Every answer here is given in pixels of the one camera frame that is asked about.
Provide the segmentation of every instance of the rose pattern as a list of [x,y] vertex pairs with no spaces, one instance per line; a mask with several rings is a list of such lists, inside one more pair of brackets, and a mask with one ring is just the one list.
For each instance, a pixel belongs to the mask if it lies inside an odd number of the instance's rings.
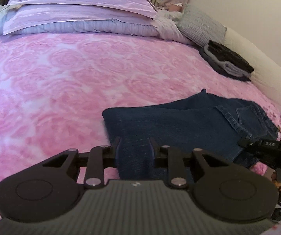
[[[0,181],[70,147],[106,144],[106,108],[166,103],[202,88],[252,100],[281,127],[280,112],[253,84],[217,74],[187,45],[110,33],[0,36]],[[105,178],[119,178],[116,169]]]

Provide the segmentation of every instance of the gray ribbed panel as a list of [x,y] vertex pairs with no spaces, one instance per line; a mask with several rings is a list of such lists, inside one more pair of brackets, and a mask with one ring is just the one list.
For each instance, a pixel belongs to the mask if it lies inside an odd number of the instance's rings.
[[0,235],[259,235],[273,225],[269,220],[228,224],[200,211],[187,192],[160,180],[133,183],[111,180],[103,189],[86,191],[74,209],[51,221],[3,219]]

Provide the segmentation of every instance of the stack of folded clothes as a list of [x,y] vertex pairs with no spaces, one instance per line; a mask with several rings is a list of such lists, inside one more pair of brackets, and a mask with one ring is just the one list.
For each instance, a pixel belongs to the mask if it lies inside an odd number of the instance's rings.
[[226,46],[209,41],[199,53],[219,74],[240,81],[250,81],[254,68],[236,52]]

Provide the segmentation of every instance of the gray knit cushion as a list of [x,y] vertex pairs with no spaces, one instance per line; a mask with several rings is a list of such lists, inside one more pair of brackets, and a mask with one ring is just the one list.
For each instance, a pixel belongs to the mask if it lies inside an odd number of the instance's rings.
[[177,27],[197,45],[204,47],[210,40],[223,43],[226,28],[196,7],[188,4]]

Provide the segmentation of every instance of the metal pin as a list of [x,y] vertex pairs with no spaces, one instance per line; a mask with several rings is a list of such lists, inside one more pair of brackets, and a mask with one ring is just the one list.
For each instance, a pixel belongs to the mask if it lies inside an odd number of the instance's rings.
[[174,178],[171,179],[171,183],[176,186],[181,186],[181,185],[185,185],[187,181],[184,178]]
[[91,185],[91,186],[96,186],[101,183],[101,180],[99,178],[89,178],[85,181],[85,184]]

